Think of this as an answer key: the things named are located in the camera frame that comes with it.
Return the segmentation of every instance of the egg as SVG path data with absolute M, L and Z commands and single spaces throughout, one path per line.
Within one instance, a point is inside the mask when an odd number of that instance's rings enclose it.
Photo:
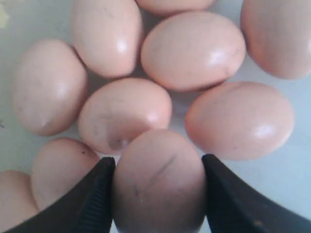
M 144 36 L 134 0 L 75 0 L 71 34 L 85 64 L 106 78 L 132 73 Z
M 137 0 L 146 11 L 158 16 L 170 16 L 183 11 L 204 10 L 216 0 Z
M 244 0 L 248 52 L 267 73 L 293 80 L 311 74 L 311 1 Z
M 54 135 L 77 119 L 87 89 L 86 69 L 74 49 L 61 40 L 42 40 L 17 67 L 13 109 L 27 130 Z
M 281 147 L 294 129 L 290 102 L 272 87 L 233 82 L 199 96 L 186 116 L 193 142 L 221 159 L 263 157 Z
M 192 91 L 222 83 L 240 68 L 245 41 L 227 18 L 186 12 L 157 25 L 142 46 L 146 73 L 162 86 Z
M 99 162 L 85 144 L 60 138 L 44 145 L 33 161 L 32 190 L 40 210 L 67 194 Z
M 192 144 L 168 130 L 135 139 L 116 167 L 113 217 L 120 233 L 198 232 L 207 180 Z
M 79 132 L 94 150 L 117 154 L 143 132 L 167 128 L 172 108 L 167 91 L 152 81 L 118 80 L 86 102 L 78 120 Z
M 38 214 L 29 175 L 19 171 L 0 173 L 0 232 L 5 232 Z

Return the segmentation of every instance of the brown egg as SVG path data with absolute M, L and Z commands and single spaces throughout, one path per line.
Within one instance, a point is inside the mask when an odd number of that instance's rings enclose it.
M 0 232 L 38 214 L 29 175 L 19 171 L 0 173 Z
M 185 138 L 155 130 L 134 140 L 113 179 L 113 217 L 122 233 L 198 232 L 206 207 L 203 163 Z
M 170 16 L 183 11 L 204 10 L 216 0 L 137 0 L 146 11 L 158 16 Z
M 244 0 L 248 52 L 266 72 L 297 79 L 311 74 L 311 1 Z
M 245 42 L 227 18 L 209 12 L 173 16 L 147 36 L 141 62 L 162 86 L 191 91 L 224 82 L 240 68 Z
M 98 90 L 79 117 L 84 141 L 98 152 L 114 154 L 151 129 L 165 129 L 172 101 L 165 89 L 145 79 L 127 78 Z
M 199 96 L 186 116 L 193 142 L 222 159 L 265 156 L 281 147 L 294 129 L 294 110 L 272 87 L 233 82 Z
M 32 189 L 43 210 L 67 194 L 98 163 L 85 144 L 69 138 L 50 141 L 34 159 Z
M 67 43 L 43 40 L 32 46 L 17 68 L 13 108 L 29 131 L 49 136 L 68 129 L 85 101 L 85 67 Z
M 71 33 L 82 60 L 99 75 L 124 77 L 134 70 L 144 34 L 134 0 L 75 0 Z

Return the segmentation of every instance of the eggshell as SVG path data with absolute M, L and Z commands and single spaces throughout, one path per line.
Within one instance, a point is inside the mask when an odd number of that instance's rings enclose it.
M 38 213 L 29 175 L 19 171 L 0 173 L 0 232 L 5 232 Z
M 167 130 L 142 134 L 125 149 L 113 179 L 113 217 L 121 233 L 198 232 L 207 181 L 194 147 Z
M 13 109 L 29 131 L 49 136 L 68 129 L 85 101 L 85 67 L 67 43 L 43 40 L 33 45 L 17 68 Z
M 193 142 L 222 159 L 246 160 L 281 147 L 294 129 L 294 110 L 272 87 L 233 82 L 199 96 L 186 116 Z
M 183 11 L 204 10 L 216 0 L 137 0 L 146 11 L 158 16 L 170 16 Z
M 311 74 L 311 1 L 244 0 L 248 52 L 266 72 L 287 80 Z
M 33 162 L 32 190 L 40 210 L 67 194 L 98 163 L 99 157 L 85 144 L 60 138 L 50 141 Z
M 71 33 L 82 60 L 99 75 L 125 77 L 134 70 L 144 35 L 134 0 L 75 0 Z
M 229 19 L 209 12 L 186 12 L 168 18 L 150 32 L 141 62 L 162 86 L 190 91 L 233 76 L 245 51 L 242 33 Z
M 127 78 L 94 93 L 78 126 L 90 147 L 115 154 L 141 133 L 167 128 L 171 116 L 172 101 L 165 89 L 149 80 Z

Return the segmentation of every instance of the white surface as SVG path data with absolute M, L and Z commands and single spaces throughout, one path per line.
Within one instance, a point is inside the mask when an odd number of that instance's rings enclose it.
M 19 56 L 35 41 L 60 38 L 70 42 L 71 0 L 0 0 L 11 16 L 6 29 L 0 29 L 0 171 L 19 169 L 29 172 L 33 156 L 51 138 L 26 132 L 10 109 L 12 73 Z M 219 0 L 212 11 L 240 21 L 242 0 Z M 145 14 L 148 28 L 157 23 Z M 138 69 L 137 75 L 143 75 Z M 292 102 L 297 125 L 289 142 L 274 154 L 248 162 L 226 162 L 246 182 L 277 203 L 311 219 L 311 77 L 289 82 L 261 71 L 249 57 L 231 80 L 267 83 L 281 90 Z M 92 90 L 104 80 L 92 75 Z M 193 94 L 173 94 L 175 102 L 172 129 L 184 133 L 183 117 Z M 61 134 L 79 138 L 76 126 Z M 202 232 L 208 232 L 207 225 Z

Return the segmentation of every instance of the scratch mark on egg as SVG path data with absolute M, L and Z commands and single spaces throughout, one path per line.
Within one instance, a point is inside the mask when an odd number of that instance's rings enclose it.
M 2 3 L 0 3 L 0 29 L 6 28 L 6 25 L 10 19 L 10 16 L 5 11 Z
M 145 187 L 145 191 L 147 191 L 150 187 L 152 187 L 155 183 L 159 181 L 159 177 L 167 170 L 167 168 L 174 163 L 174 161 L 177 158 L 177 154 L 174 154 L 169 161 L 164 164 L 164 166 L 155 174 L 151 177 L 149 180 L 148 185 Z

